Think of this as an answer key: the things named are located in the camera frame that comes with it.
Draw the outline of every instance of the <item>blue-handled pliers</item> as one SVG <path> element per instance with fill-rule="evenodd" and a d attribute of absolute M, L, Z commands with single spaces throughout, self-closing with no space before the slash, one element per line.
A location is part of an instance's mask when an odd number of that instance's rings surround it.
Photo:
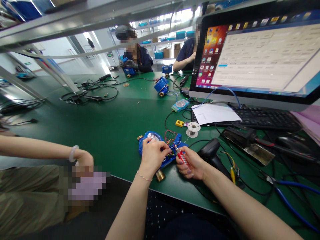
<path fill-rule="evenodd" d="M 279 197 L 282 199 L 282 201 L 287 205 L 287 207 L 293 212 L 294 215 L 296 215 L 296 217 L 298 217 L 304 224 L 306 224 L 309 228 L 311 228 L 312 230 L 314 230 L 317 233 L 320 233 L 320 231 L 313 225 L 311 225 L 307 220 L 305 220 L 292 206 L 291 204 L 288 202 L 288 200 L 286 199 L 286 197 L 283 195 L 283 193 L 281 192 L 281 190 L 277 187 L 277 184 L 281 184 L 281 185 L 287 185 L 287 186 L 293 186 L 293 187 L 299 187 L 299 188 L 305 188 L 308 189 L 314 193 L 317 193 L 320 195 L 320 192 L 314 188 L 311 188 L 307 185 L 303 185 L 301 183 L 296 183 L 296 182 L 290 182 L 290 181 L 277 181 L 276 179 L 274 179 L 273 177 L 270 177 L 269 175 L 265 174 L 264 172 L 261 172 L 261 174 L 265 177 L 265 180 L 269 183 L 271 183 L 272 185 L 274 185 Z"/>

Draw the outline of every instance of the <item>green workbench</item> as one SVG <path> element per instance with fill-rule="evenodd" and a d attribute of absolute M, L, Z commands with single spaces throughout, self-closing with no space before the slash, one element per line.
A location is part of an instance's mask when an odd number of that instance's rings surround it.
<path fill-rule="evenodd" d="M 117 78 L 119 82 L 126 81 L 123 73 L 119 73 Z M 154 79 L 161 77 L 160 72 L 152 72 L 138 74 L 137 77 Z M 92 80 L 97 80 L 101 75 L 92 75 Z M 189 77 L 186 86 L 190 85 L 191 77 Z M 40 108 L 33 110 L 24 116 L 25 119 L 31 117 L 39 120 L 36 124 L 28 124 L 24 126 L 12 127 L 12 131 L 30 138 L 37 138 L 50 142 L 60 143 L 68 146 L 79 145 L 81 149 L 89 151 L 95 160 L 95 165 L 102 166 L 104 171 L 110 171 L 113 176 L 132 181 L 140 165 L 141 157 L 138 153 L 137 137 L 144 135 L 147 131 L 155 131 L 162 135 L 166 131 L 164 121 L 171 112 L 171 106 L 176 102 L 176 96 L 160 97 L 153 88 L 153 82 L 143 79 L 132 80 L 129 86 L 124 87 L 122 84 L 116 87 L 119 95 L 109 102 L 91 101 L 87 105 L 70 105 L 59 98 L 68 92 L 68 89 L 59 85 L 43 84 L 39 78 L 29 81 L 28 84 L 34 89 L 41 89 L 50 92 L 47 102 Z M 115 89 L 102 88 L 94 90 L 92 95 L 113 96 Z M 182 112 L 172 113 L 167 119 L 168 129 L 181 133 L 182 140 L 187 140 L 186 127 L 180 128 L 175 126 L 176 120 L 189 121 L 182 117 Z M 260 137 L 263 136 L 262 131 L 258 131 Z M 226 148 L 227 152 L 234 158 L 237 166 L 241 169 L 243 180 L 253 189 L 266 193 L 270 191 L 271 186 L 265 181 L 257 177 L 259 173 L 257 169 L 247 162 L 241 160 L 228 145 L 219 137 L 219 133 L 214 127 L 202 127 L 197 138 L 189 138 L 187 144 L 192 144 L 201 139 L 212 139 L 217 137 L 221 144 Z M 207 142 L 199 142 L 192 146 L 192 149 L 198 151 Z M 230 163 L 227 155 L 218 153 L 223 164 L 229 169 Z M 262 168 L 271 175 L 271 165 Z M 275 162 L 276 179 L 280 179 L 283 174 L 289 173 L 287 168 L 279 162 Z M 214 204 L 204 198 L 193 184 L 184 179 L 179 174 L 174 163 L 169 164 L 163 172 L 166 175 L 165 180 L 158 183 L 156 178 L 151 183 L 151 189 L 180 199 L 182 201 L 200 206 L 202 208 L 227 214 L 219 205 Z M 319 189 L 306 179 L 302 179 L 302 183 Z M 285 186 L 280 186 L 281 190 L 290 201 L 292 206 L 310 223 L 316 226 L 312 213 L 293 195 L 293 193 Z M 247 187 L 244 191 L 260 202 L 266 197 L 253 193 Z M 320 212 L 319 197 L 309 194 L 310 201 L 314 208 Z M 273 193 L 267 207 L 283 219 L 290 226 L 301 226 L 297 218 L 285 207 L 276 193 Z M 296 230 L 305 239 L 315 239 L 317 235 L 312 230 L 299 228 Z"/>

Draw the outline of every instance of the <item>woman's hand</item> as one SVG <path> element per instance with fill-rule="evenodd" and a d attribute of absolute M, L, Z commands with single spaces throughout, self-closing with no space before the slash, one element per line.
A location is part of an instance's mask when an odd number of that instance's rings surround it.
<path fill-rule="evenodd" d="M 142 146 L 139 173 L 147 179 L 152 179 L 162 161 L 172 150 L 165 142 L 156 141 L 154 138 L 146 138 L 143 140 Z"/>
<path fill-rule="evenodd" d="M 179 172 L 184 175 L 185 178 L 195 178 L 202 180 L 203 179 L 203 173 L 205 169 L 208 167 L 208 163 L 206 163 L 199 155 L 191 150 L 190 148 L 183 146 L 179 148 L 184 153 L 184 156 L 187 159 L 188 165 L 185 165 L 180 158 L 177 156 L 177 167 L 179 169 Z"/>

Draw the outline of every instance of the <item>person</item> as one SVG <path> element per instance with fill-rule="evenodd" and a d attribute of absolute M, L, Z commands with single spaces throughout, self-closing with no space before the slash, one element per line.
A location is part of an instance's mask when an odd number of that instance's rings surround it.
<path fill-rule="evenodd" d="M 136 32 L 131 26 L 121 25 L 116 29 L 116 37 L 121 43 L 131 42 L 137 39 Z M 128 58 L 126 63 L 120 61 L 121 68 L 130 67 L 140 72 L 153 72 L 153 60 L 147 49 L 140 44 L 132 44 L 126 48 L 123 58 Z"/>
<path fill-rule="evenodd" d="M 206 9 L 204 10 L 205 14 L 209 14 L 215 11 L 215 4 L 209 4 Z M 196 52 L 197 52 L 197 45 L 198 45 L 198 39 L 199 39 L 200 31 L 196 30 L 196 39 L 195 38 L 189 38 L 187 39 L 175 62 L 173 63 L 172 70 L 174 72 L 178 72 L 180 70 L 182 71 L 192 71 L 194 60 L 196 58 Z"/>
<path fill-rule="evenodd" d="M 302 239 L 278 216 L 238 188 L 223 173 L 201 159 L 196 152 L 186 146 L 180 148 L 180 150 L 185 152 L 190 169 L 177 157 L 176 162 L 179 172 L 186 179 L 193 178 L 203 181 L 249 239 Z M 106 240 L 143 239 L 150 180 L 161 166 L 165 156 L 170 152 L 171 150 L 165 142 L 156 141 L 152 138 L 143 141 L 139 170 L 106 236 Z M 200 235 L 204 235 L 204 232 L 208 233 L 205 239 L 226 239 L 217 228 L 209 229 L 208 225 L 201 227 L 204 224 L 193 224 L 185 227 L 184 224 L 180 223 L 175 224 L 175 226 L 177 227 L 174 228 L 174 231 L 171 228 L 171 231 L 167 231 L 167 235 L 160 234 L 161 236 L 158 236 L 158 239 L 204 239 L 199 238 Z"/>
<path fill-rule="evenodd" d="M 90 38 L 87 38 L 87 40 L 88 40 L 88 43 L 89 43 L 90 47 L 92 48 L 92 50 L 95 51 L 95 47 L 94 47 L 94 44 L 93 44 L 93 42 L 91 41 L 91 39 L 90 39 Z"/>
<path fill-rule="evenodd" d="M 3 156 L 69 159 L 71 152 L 74 152 L 73 157 L 79 164 L 73 167 L 93 168 L 93 157 L 85 150 L 37 139 L 0 135 L 0 155 Z M 61 183 L 65 184 L 67 179 L 65 172 L 61 172 L 62 168 L 44 165 L 0 170 L 0 239 L 38 232 L 80 213 L 66 209 L 66 194 L 59 194 L 63 191 Z"/>

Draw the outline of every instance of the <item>bracelet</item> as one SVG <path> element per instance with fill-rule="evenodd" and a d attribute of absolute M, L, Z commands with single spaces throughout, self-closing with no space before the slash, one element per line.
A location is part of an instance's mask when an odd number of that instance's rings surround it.
<path fill-rule="evenodd" d="M 71 149 L 71 152 L 69 154 L 69 162 L 74 162 L 75 161 L 73 156 L 74 156 L 74 152 L 76 151 L 76 149 L 79 149 L 78 145 L 73 146 L 73 148 Z"/>
<path fill-rule="evenodd" d="M 144 176 L 142 176 L 142 175 L 139 173 L 139 170 L 137 171 L 137 174 L 138 174 L 140 177 L 142 177 L 143 179 L 152 182 L 152 179 L 147 179 L 147 178 L 145 178 Z"/>

